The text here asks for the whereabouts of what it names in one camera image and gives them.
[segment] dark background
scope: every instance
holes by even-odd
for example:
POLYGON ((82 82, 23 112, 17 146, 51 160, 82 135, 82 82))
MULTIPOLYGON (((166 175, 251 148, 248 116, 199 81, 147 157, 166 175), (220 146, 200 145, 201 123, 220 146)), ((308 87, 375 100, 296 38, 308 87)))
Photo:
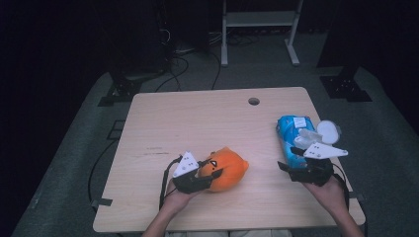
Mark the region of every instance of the dark background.
MULTIPOLYGON (((289 0, 228 2, 230 11, 293 8, 289 0)), ((159 69, 170 58, 170 48, 159 46, 159 27, 202 49, 207 32, 220 30, 219 0, 168 0, 164 11, 162 3, 1 0, 2 235, 13 231, 110 61, 119 69, 159 69), (131 15, 135 10, 141 14, 131 15)), ((330 30, 318 66, 367 68, 416 131, 417 10, 417 1, 311 0, 304 2, 298 27, 302 34, 330 30)))

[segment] white plastic part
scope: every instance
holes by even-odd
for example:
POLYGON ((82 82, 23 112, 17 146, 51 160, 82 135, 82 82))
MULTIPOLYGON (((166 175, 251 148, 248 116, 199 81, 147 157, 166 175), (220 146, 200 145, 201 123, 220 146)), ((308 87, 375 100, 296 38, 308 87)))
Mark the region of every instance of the white plastic part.
POLYGON ((322 142, 332 145, 339 140, 339 132, 336 124, 330 120, 323 120, 317 126, 317 133, 322 135, 322 142))
POLYGON ((197 160, 195 160, 191 152, 187 151, 183 155, 181 162, 173 173, 173 178, 183 176, 191 171, 197 170, 198 168, 200 168, 200 165, 198 164, 197 160))
POLYGON ((308 147, 308 149, 304 152, 304 157, 318 160, 347 155, 348 151, 346 150, 341 150, 318 142, 310 145, 310 147, 308 147))
POLYGON ((307 149, 314 142, 321 142, 321 135, 306 128, 300 128, 298 136, 293 140, 295 147, 303 150, 307 149))

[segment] wire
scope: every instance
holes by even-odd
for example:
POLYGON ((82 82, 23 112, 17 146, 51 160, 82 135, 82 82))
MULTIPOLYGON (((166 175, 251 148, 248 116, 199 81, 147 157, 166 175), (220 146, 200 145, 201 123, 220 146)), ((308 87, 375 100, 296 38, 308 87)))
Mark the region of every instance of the wire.
POLYGON ((346 176, 345 176, 345 173, 343 173, 343 170, 339 166, 337 166, 336 164, 333 164, 333 166, 335 166, 336 168, 338 168, 340 170, 340 172, 342 173, 342 176, 343 176, 343 181, 345 182, 345 185, 346 185, 346 176))
POLYGON ((113 140, 111 143, 109 143, 109 145, 102 151, 102 153, 98 156, 98 158, 96 158, 95 164, 93 165, 92 169, 90 170, 90 175, 89 175, 89 181, 88 181, 88 185, 87 185, 87 193, 89 196, 89 201, 90 203, 92 203, 92 191, 91 191, 91 183, 92 183, 92 177, 93 177, 93 173, 96 169, 96 166, 98 165, 99 161, 102 159, 102 157, 104 156, 104 154, 108 151, 108 149, 115 143, 117 142, 117 140, 113 140))
POLYGON ((359 201, 359 204, 360 204, 361 210, 364 213, 364 216, 366 217, 366 222, 364 222, 364 236, 368 237, 368 218, 367 218, 367 214, 366 214, 363 202, 359 201))
POLYGON ((175 190, 171 191, 168 195, 165 195, 167 179, 169 177, 169 170, 174 164, 181 162, 182 158, 183 158, 183 156, 180 155, 178 158, 176 158, 172 162, 170 162, 170 164, 167 166, 166 170, 163 173, 163 181, 161 182, 160 201, 159 201, 159 207, 158 207, 159 209, 161 209, 161 207, 163 206, 164 199, 176 190, 175 189, 175 190))
POLYGON ((259 37, 255 36, 256 39, 250 37, 242 37, 240 35, 232 35, 228 38, 227 43, 230 46, 247 46, 259 41, 259 37))
POLYGON ((173 75, 173 77, 171 77, 171 78, 169 78, 169 79, 167 79, 166 81, 164 81, 163 83, 161 83, 158 87, 157 87, 157 89, 154 91, 154 92, 158 92, 158 90, 160 90, 160 88, 162 87, 162 86, 164 86, 164 84, 166 84, 167 82, 169 82, 169 81, 171 81, 171 80, 173 80, 173 79, 176 79, 176 81, 178 82, 178 90, 180 90, 180 83, 179 83, 179 80, 178 80, 178 76, 180 76, 180 75, 182 75, 182 74, 184 74, 185 72, 186 72, 186 70, 188 70, 188 68, 189 68, 189 62, 188 62, 188 60, 186 60, 186 59, 184 59, 184 58, 182 58, 182 57, 174 57, 174 58, 176 58, 176 59, 180 59, 180 60, 182 60, 182 61, 184 61, 185 63, 186 63, 186 67, 185 67, 185 69, 183 69, 179 74, 177 74, 177 75, 175 75, 175 74, 173 74, 172 73, 172 71, 171 71, 171 69, 170 69, 170 71, 171 71, 171 73, 172 73, 172 75, 173 75))
MULTIPOLYGON (((209 45, 210 46, 214 46, 217 42, 221 41, 221 36, 222 33, 221 32, 215 32, 215 33, 209 33, 209 45)), ((174 51, 176 56, 184 56, 186 54, 190 54, 193 52, 196 52, 197 50, 194 47, 191 48, 187 48, 187 49, 176 49, 174 51)))
POLYGON ((213 80, 213 83, 212 83, 212 86, 211 86, 211 89, 213 90, 214 87, 215 87, 215 83, 218 80, 219 73, 221 71, 221 62, 219 61, 219 58, 215 55, 215 53, 211 52, 211 54, 215 57, 216 61, 218 62, 218 71, 216 72, 215 79, 213 80))
POLYGON ((173 192, 175 192, 178 188, 173 189, 171 192, 169 192, 164 198, 167 198, 168 196, 170 196, 173 192))
POLYGON ((170 32, 166 29, 160 29, 160 32, 166 32, 167 33, 167 40, 166 42, 162 42, 164 45, 167 45, 167 43, 170 41, 170 32))

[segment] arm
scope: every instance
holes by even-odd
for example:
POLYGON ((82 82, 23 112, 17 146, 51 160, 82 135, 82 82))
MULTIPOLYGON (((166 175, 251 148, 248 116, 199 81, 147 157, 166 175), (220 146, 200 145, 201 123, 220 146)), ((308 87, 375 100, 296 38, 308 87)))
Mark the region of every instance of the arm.
POLYGON ((322 187, 307 183, 303 183, 303 185, 314 195, 327 212, 330 213, 338 225, 342 236, 364 236, 360 227, 347 209, 343 189, 338 180, 331 177, 322 187))
POLYGON ((151 221, 150 225, 148 225, 145 232, 142 233, 142 237, 164 236, 164 232, 170 221, 199 193, 200 192, 196 192, 189 195, 181 193, 175 190, 175 185, 173 184, 173 181, 170 180, 166 190, 166 194, 168 195, 164 199, 164 204, 151 221))

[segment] hole in table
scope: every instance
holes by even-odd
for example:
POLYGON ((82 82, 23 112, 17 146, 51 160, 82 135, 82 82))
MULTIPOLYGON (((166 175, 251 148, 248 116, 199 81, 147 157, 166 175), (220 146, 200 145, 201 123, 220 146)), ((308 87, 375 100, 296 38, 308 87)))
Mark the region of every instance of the hole in table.
POLYGON ((252 106, 257 106, 259 105, 259 103, 261 103, 258 98, 254 98, 254 97, 250 98, 248 102, 252 106))

